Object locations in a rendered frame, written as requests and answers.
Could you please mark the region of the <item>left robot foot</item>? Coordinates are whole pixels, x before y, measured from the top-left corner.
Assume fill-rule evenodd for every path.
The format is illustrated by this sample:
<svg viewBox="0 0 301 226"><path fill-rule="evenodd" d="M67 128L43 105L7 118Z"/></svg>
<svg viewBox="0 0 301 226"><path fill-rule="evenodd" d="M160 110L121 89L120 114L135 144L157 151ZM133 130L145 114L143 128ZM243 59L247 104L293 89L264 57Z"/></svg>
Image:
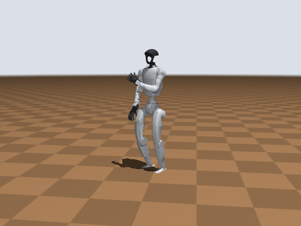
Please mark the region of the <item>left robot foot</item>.
<svg viewBox="0 0 301 226"><path fill-rule="evenodd" d="M165 170L166 170L166 168L165 168ZM155 171L155 173L160 173L162 171L164 171L164 169L163 168L159 168L157 171Z"/></svg>

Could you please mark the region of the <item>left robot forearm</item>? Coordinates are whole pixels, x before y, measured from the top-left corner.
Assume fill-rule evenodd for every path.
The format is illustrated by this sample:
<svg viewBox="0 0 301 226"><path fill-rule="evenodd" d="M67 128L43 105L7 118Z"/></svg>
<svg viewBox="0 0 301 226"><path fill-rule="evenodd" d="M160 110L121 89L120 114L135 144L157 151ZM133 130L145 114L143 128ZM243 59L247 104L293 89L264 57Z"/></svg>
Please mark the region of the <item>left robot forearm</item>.
<svg viewBox="0 0 301 226"><path fill-rule="evenodd" d="M144 84L144 83L142 83L142 82L140 82L138 80L135 82L135 84L138 85L140 88L146 90L147 92L148 91L155 91L156 90L155 86Z"/></svg>

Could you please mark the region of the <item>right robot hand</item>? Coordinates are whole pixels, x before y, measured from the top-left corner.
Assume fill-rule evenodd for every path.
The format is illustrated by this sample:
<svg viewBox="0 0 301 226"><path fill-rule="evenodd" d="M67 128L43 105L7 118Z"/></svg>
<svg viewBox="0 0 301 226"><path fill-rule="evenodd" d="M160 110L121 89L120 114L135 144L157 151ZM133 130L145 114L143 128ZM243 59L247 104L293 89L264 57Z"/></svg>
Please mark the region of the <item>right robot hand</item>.
<svg viewBox="0 0 301 226"><path fill-rule="evenodd" d="M129 120L132 120L132 118L133 118L133 120L135 120L135 119L134 119L134 114L137 116L136 110L138 109L138 107L139 107L138 104L137 104L136 106L133 106L133 107L132 107L132 110L130 111L130 113L129 113L129 115L128 115L128 119L129 119ZM132 120L132 121L133 121L133 120Z"/></svg>

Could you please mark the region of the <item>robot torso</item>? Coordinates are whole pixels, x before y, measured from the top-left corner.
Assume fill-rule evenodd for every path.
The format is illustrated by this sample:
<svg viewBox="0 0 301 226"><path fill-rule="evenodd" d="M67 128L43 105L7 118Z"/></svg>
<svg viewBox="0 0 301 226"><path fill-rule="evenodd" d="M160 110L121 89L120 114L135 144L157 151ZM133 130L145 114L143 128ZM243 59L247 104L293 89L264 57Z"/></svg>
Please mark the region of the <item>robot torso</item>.
<svg viewBox="0 0 301 226"><path fill-rule="evenodd" d="M148 68L149 66L147 65L146 68L143 69L143 83L147 85L155 85L155 80L157 77L157 70L160 67L152 66L153 68ZM157 100L155 99L155 96L160 96L160 93L162 91L162 83L159 87L159 90L157 93L152 93L151 91L146 91L145 95L146 96L151 96L148 97L148 103L145 104L145 112L149 115L153 115L153 112L155 111L155 108L160 108L159 104L157 103Z"/></svg>

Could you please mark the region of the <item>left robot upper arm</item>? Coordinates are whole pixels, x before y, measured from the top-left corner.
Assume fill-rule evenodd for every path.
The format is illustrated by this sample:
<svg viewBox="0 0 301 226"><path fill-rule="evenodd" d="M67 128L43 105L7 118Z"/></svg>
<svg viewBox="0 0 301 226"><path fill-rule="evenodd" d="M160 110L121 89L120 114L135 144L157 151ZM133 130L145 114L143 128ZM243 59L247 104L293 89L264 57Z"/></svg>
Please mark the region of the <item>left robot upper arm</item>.
<svg viewBox="0 0 301 226"><path fill-rule="evenodd" d="M159 87L160 87L160 85L161 85L161 83L162 83L162 80L163 80L163 78L166 76L166 72L163 70L163 69L161 69L161 68L159 68L158 70L157 70L157 77L156 77L156 80L155 80L155 87L156 87L156 90L155 91L152 91L152 93L157 93L158 92L158 90L159 90Z"/></svg>

